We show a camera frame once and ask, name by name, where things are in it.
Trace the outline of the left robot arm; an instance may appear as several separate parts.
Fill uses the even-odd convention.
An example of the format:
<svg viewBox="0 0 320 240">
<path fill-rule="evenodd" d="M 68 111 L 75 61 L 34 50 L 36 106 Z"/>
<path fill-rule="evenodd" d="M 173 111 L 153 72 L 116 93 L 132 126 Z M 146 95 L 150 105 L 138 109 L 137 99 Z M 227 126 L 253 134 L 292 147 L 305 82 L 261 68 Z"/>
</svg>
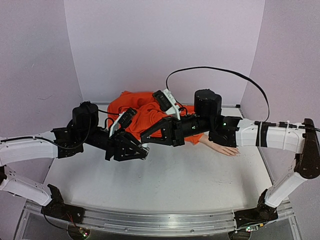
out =
<svg viewBox="0 0 320 240">
<path fill-rule="evenodd" d="M 149 148 L 126 131 L 137 113 L 134 109 L 119 114 L 111 127 L 99 126 L 99 113 L 96 104 L 85 101 L 72 110 L 72 119 L 66 127 L 31 136 L 1 138 L 0 189 L 39 204 L 46 216 L 62 219 L 70 216 L 72 207 L 65 204 L 59 188 L 18 176 L 9 164 L 70 158 L 83 153 L 85 144 L 105 151 L 107 161 L 147 158 Z"/>
</svg>

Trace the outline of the clear nail polish bottle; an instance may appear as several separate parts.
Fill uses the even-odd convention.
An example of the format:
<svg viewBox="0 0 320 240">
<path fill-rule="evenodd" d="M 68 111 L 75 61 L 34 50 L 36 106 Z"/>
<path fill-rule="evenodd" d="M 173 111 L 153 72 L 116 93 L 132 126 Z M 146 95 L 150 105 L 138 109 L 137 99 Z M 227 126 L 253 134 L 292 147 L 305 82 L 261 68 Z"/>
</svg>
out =
<svg viewBox="0 0 320 240">
<path fill-rule="evenodd" d="M 148 157 L 148 154 L 150 152 L 150 148 L 149 147 L 142 147 L 143 153 L 142 153 L 142 160 L 146 160 Z"/>
</svg>

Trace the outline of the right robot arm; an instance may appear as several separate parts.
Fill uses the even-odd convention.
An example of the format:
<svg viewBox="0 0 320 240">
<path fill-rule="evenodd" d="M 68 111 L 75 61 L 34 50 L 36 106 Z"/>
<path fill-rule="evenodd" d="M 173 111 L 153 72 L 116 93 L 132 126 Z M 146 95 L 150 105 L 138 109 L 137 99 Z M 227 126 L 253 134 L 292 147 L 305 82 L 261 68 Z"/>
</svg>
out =
<svg viewBox="0 0 320 240">
<path fill-rule="evenodd" d="M 224 147 L 274 148 L 291 151 L 295 160 L 284 176 L 266 189 L 254 208 L 238 210 L 238 229 L 249 229 L 278 218 L 277 207 L 297 187 L 320 175 L 320 144 L 311 119 L 302 123 L 253 121 L 222 115 L 222 97 L 209 89 L 194 94 L 194 114 L 181 116 L 177 102 L 167 89 L 153 94 L 166 117 L 145 130 L 142 143 L 182 146 L 185 138 L 208 133 L 208 139 Z"/>
</svg>

